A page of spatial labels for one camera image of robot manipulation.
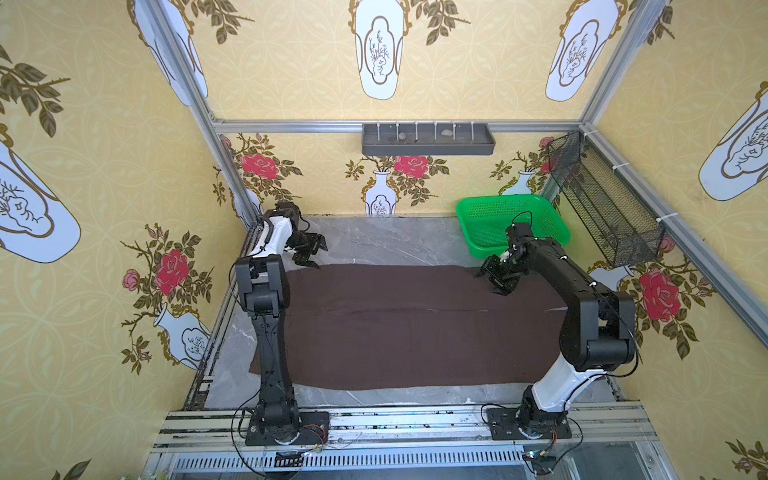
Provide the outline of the dark brown long pants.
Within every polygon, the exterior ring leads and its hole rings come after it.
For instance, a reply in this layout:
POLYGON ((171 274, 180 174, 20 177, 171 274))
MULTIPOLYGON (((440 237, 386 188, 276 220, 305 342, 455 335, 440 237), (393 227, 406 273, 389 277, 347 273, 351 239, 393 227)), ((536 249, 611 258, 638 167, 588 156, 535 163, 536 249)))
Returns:
POLYGON ((532 383, 559 355, 566 305, 538 275, 509 295, 461 266, 288 273, 284 338, 300 385, 332 390, 532 383))

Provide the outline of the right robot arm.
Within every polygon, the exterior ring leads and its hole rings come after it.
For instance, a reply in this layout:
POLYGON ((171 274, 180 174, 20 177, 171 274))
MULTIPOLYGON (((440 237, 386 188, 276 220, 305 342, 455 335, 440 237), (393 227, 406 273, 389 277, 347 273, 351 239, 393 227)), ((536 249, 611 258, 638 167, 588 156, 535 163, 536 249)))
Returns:
POLYGON ((523 392, 516 408, 483 406, 481 416, 494 440, 559 440, 572 436, 572 401, 602 376, 636 358, 635 304, 631 296, 598 282, 566 255, 553 238, 536 236, 531 225, 506 230, 508 249, 482 264, 494 292, 508 295, 526 275, 537 273, 565 302, 560 354, 546 374, 523 392))

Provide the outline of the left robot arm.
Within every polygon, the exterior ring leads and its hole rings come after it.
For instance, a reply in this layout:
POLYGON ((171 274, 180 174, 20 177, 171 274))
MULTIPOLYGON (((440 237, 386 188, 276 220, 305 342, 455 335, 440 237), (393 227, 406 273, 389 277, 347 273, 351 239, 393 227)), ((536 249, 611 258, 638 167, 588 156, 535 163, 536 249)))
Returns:
POLYGON ((254 250, 233 264, 236 299, 256 333, 260 367, 258 402, 245 433, 248 446, 315 446, 328 438, 329 414, 300 411, 286 360, 290 287, 282 253, 292 249, 294 263, 315 268, 311 256, 327 248, 324 236, 303 230, 302 221, 297 205, 277 202, 262 216, 263 230, 254 250))

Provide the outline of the green plastic basket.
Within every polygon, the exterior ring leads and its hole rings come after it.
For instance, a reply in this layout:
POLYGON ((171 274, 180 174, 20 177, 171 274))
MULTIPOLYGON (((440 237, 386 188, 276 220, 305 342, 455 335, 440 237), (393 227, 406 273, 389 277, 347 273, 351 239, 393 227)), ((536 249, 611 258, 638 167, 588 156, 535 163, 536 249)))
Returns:
POLYGON ((470 255, 480 260, 507 249, 506 229, 512 223, 530 223, 535 236, 554 238, 561 245, 571 240, 559 213, 538 195, 466 198, 458 202, 456 214, 470 255))

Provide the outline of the grey wall shelf tray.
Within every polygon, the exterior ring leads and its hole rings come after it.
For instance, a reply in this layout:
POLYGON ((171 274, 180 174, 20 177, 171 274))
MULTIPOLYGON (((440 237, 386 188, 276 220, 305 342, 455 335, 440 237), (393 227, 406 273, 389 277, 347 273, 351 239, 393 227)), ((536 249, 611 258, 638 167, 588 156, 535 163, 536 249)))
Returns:
POLYGON ((490 156, 496 140, 487 123, 375 122, 362 130, 366 156, 490 156))

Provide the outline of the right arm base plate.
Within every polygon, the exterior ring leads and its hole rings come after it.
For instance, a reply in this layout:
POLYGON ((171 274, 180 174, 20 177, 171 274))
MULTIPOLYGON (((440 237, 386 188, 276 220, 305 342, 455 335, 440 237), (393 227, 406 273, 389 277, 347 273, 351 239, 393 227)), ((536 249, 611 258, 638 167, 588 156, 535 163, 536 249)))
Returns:
POLYGON ((565 412, 498 406, 487 409, 484 415, 493 440, 557 441, 573 437, 565 412))

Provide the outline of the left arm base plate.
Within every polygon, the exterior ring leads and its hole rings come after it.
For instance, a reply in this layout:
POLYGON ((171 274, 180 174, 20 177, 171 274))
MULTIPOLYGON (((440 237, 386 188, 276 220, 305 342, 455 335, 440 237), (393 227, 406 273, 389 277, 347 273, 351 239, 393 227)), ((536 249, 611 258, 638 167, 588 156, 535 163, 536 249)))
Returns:
POLYGON ((328 441, 330 413, 300 411, 298 420, 284 425, 268 424, 253 414, 245 433, 246 446, 316 446, 328 441))

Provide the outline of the aluminium front rail frame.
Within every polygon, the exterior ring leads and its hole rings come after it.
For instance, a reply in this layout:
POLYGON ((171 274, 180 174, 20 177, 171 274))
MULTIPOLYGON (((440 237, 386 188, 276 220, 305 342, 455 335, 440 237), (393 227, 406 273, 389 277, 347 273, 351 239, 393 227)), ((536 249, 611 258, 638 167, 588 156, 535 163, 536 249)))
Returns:
POLYGON ((582 403, 569 413, 569 437, 495 440, 492 410, 479 405, 328 408, 330 423, 310 427, 305 445, 247 446, 241 414, 230 410, 167 415, 144 475, 288 473, 405 468, 518 466, 550 455, 553 479, 674 479, 677 474, 638 402, 582 403))

